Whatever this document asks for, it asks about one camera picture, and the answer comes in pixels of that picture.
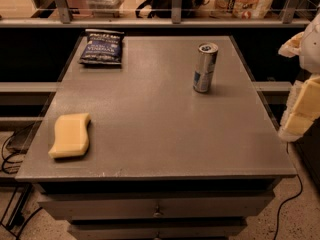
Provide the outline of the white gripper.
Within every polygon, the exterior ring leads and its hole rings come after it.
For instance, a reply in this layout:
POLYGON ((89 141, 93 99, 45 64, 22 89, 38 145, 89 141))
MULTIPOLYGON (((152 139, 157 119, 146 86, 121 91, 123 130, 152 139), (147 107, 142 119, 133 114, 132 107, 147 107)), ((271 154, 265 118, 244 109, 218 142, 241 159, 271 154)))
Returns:
MULTIPOLYGON (((278 54, 292 58, 299 55, 300 67, 312 74, 320 73, 320 14, 300 32, 286 41, 278 54)), ((281 140, 294 142, 301 138, 320 117, 320 76, 306 81, 296 80, 291 87, 278 136, 281 140)))

